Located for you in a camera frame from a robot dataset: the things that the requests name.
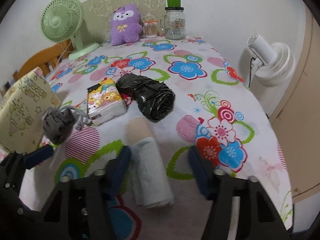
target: white fan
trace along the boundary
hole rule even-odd
[[[293,75],[296,62],[287,44],[276,42],[269,45],[257,32],[249,38],[247,44],[257,56],[251,62],[250,81],[255,76],[261,85],[276,87]]]

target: fan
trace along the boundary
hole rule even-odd
[[[251,62],[249,86],[252,76],[265,87],[276,87],[293,75],[296,62],[287,44],[276,42],[269,45],[257,32],[249,38],[247,44],[257,56]]]
[[[63,42],[73,37],[76,51],[69,55],[70,60],[79,58],[99,48],[98,43],[83,45],[80,26],[83,21],[83,9],[79,0],[53,0],[41,17],[42,34],[53,42]]]

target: green fan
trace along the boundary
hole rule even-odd
[[[83,21],[83,9],[79,0],[53,0],[41,17],[42,34],[56,43],[74,39],[76,50],[69,55],[70,60],[77,59],[99,48],[98,43],[83,45],[80,26]]]

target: chair backrest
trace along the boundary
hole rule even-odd
[[[54,69],[58,65],[58,59],[63,51],[68,47],[70,40],[58,43],[50,48],[41,50],[37,54],[33,55],[27,62],[22,66],[22,68],[13,74],[13,78],[17,81],[25,74],[29,73],[36,67],[41,68],[43,75],[46,76],[50,73],[49,65]],[[73,51],[72,43],[68,47],[67,51]],[[64,52],[61,59],[65,59],[69,56],[69,52]]]

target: purple plush toy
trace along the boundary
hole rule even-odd
[[[116,10],[110,21],[111,45],[139,41],[142,26],[139,24],[140,13],[134,4],[127,4]]]

